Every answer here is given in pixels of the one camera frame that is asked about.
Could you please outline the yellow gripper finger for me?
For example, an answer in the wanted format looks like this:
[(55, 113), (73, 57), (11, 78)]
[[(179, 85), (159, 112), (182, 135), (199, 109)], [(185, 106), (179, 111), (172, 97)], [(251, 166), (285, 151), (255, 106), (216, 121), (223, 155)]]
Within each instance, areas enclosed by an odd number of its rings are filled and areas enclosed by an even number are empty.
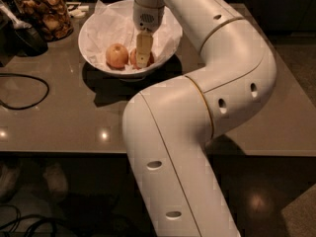
[(136, 37), (136, 65), (145, 68), (153, 63), (153, 36), (148, 31), (141, 31)]

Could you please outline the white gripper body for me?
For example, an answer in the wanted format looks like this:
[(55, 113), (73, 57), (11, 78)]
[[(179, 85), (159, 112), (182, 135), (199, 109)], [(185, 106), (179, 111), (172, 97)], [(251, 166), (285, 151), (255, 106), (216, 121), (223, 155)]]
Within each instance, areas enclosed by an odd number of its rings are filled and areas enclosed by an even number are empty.
[(149, 8), (133, 2), (133, 22), (139, 31), (155, 33), (162, 24), (164, 7)]

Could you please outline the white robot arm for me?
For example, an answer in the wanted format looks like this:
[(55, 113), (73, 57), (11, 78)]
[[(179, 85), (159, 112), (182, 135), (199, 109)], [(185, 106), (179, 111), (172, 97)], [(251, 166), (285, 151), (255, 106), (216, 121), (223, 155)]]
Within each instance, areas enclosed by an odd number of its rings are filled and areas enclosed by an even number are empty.
[(134, 178), (158, 237), (241, 237), (205, 143), (253, 117), (277, 78), (271, 48), (223, 0), (134, 0), (133, 20), (169, 8), (204, 66), (136, 94), (122, 117)]

